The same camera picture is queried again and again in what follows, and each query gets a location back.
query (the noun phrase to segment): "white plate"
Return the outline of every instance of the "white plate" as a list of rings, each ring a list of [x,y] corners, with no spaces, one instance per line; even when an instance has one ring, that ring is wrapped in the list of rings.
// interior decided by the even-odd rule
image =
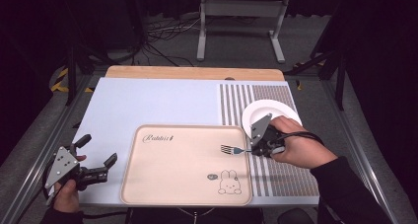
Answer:
[[[295,113],[287,105],[274,100],[258,100],[248,105],[242,117],[243,129],[247,136],[251,137],[250,126],[261,118],[265,117],[268,113],[272,113],[272,119],[284,115],[288,118],[292,118],[302,125],[301,119],[298,114]]]

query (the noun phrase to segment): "cartoon bunny print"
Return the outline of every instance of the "cartoon bunny print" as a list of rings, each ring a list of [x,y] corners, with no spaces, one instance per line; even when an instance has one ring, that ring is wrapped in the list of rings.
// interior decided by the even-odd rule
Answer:
[[[240,194],[241,192],[241,185],[237,177],[237,172],[234,170],[223,171],[221,174],[221,183],[218,193]]]

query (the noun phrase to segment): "dark background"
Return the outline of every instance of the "dark background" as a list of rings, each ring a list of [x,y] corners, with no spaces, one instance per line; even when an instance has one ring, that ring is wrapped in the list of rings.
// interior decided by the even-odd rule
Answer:
[[[80,39],[100,52],[138,46],[145,39],[132,28],[142,23],[126,0],[66,1]],[[138,12],[174,18],[195,11],[199,2],[135,1]],[[366,120],[416,213],[417,1],[343,0],[334,14],[340,0],[291,0],[287,13],[334,14],[318,52],[346,53],[347,72]],[[0,0],[1,163],[51,98],[49,79],[65,62],[62,22],[54,13],[45,0]]]

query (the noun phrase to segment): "wooden board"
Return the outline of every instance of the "wooden board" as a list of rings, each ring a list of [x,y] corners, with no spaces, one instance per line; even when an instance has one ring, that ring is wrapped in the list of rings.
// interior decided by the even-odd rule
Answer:
[[[110,66],[107,78],[214,79],[285,81],[278,69],[202,68],[170,66]]]

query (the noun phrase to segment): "metal frame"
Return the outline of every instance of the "metal frame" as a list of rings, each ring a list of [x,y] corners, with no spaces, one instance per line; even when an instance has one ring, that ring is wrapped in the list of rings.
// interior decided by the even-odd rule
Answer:
[[[357,168],[360,172],[363,183],[366,187],[369,188],[372,195],[375,197],[376,201],[381,205],[383,210],[386,212],[387,216],[391,219],[392,223],[397,224],[396,217],[391,211],[389,203],[383,193],[382,187],[379,184],[379,181],[373,171],[367,156],[362,148],[362,144],[356,139],[356,136],[351,131],[351,124],[348,121],[347,115],[344,111],[341,111],[339,105],[334,103],[335,91],[330,81],[321,81],[322,87],[331,102],[332,109],[338,119],[339,123],[344,129],[344,133],[347,136],[347,141],[349,143],[349,149],[353,155],[353,159],[357,165]]]
[[[269,31],[274,53],[279,63],[285,63],[285,56],[279,43],[279,32],[282,27],[289,0],[283,1],[244,1],[244,0],[201,0],[200,33],[197,45],[197,60],[205,59],[206,16],[243,16],[276,18],[274,31]]]
[[[82,77],[83,78],[80,80],[80,85],[77,90],[78,92],[82,92],[85,88],[87,88],[90,79],[92,78],[92,76],[86,75],[82,75]],[[46,140],[43,149],[40,151],[39,156],[34,162],[34,165],[29,170],[25,181],[16,194],[15,199],[11,203],[1,223],[15,223],[24,210],[25,206],[31,200],[35,193],[36,184],[39,182],[46,164],[58,148],[57,144],[61,138],[61,135],[63,134],[63,128],[65,127],[68,119],[71,117],[74,109],[77,107],[77,103],[80,101],[82,96],[83,94],[77,94],[74,98],[74,102],[71,105],[65,107],[62,111],[57,123],[52,129],[51,134]]]

